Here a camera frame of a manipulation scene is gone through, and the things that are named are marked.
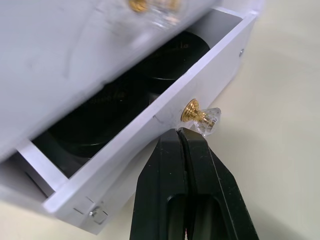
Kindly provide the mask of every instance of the drawer knob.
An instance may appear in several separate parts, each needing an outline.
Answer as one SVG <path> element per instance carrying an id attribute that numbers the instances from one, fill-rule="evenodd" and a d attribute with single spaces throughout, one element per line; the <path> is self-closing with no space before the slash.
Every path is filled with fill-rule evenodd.
<path id="1" fill-rule="evenodd" d="M 184 108 L 181 115 L 182 122 L 194 121 L 195 128 L 202 136 L 211 135 L 220 121 L 220 108 L 209 108 L 199 110 L 199 103 L 196 99 L 192 99 Z"/>

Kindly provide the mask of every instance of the black round object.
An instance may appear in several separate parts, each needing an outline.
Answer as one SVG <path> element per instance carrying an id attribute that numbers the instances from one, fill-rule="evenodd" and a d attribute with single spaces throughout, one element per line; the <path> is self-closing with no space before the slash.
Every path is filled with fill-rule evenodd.
<path id="1" fill-rule="evenodd" d="M 209 50 L 203 39 L 184 31 L 144 59 L 136 71 L 152 93 L 161 94 Z"/>
<path id="2" fill-rule="evenodd" d="M 88 160 L 148 106 L 140 81 L 125 73 L 48 131 L 69 153 Z"/>

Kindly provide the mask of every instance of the black lid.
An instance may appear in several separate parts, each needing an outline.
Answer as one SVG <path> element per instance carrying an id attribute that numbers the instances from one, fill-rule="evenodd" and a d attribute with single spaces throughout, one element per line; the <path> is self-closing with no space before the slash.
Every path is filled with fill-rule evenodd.
<path id="1" fill-rule="evenodd" d="M 184 31 L 144 59 L 136 70 L 151 80 L 176 81 L 209 50 L 199 36 Z"/>

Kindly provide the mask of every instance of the brass knob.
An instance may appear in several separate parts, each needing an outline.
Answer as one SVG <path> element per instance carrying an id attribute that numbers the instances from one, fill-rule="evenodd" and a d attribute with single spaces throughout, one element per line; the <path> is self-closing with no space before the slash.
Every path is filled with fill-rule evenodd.
<path id="1" fill-rule="evenodd" d="M 211 135 L 215 131 L 220 118 L 220 108 L 199 110 L 199 103 L 196 99 L 192 99 L 187 104 L 181 115 L 182 122 L 194 121 L 196 129 L 204 137 Z"/>
<path id="2" fill-rule="evenodd" d="M 147 0 L 129 0 L 129 6 L 137 13 L 145 12 L 148 9 Z"/>
<path id="3" fill-rule="evenodd" d="M 130 8 L 137 12 L 142 13 L 148 9 L 148 4 L 159 7 L 160 9 L 166 9 L 169 11 L 177 11 L 180 7 L 180 0 L 128 0 Z"/>

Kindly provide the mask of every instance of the black plastic tool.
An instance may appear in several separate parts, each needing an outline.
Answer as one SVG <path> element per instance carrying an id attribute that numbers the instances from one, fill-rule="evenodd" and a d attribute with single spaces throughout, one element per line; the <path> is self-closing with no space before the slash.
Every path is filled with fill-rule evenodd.
<path id="1" fill-rule="evenodd" d="M 258 240 L 233 175 L 198 133 L 163 134 L 141 172 L 130 240 Z"/>

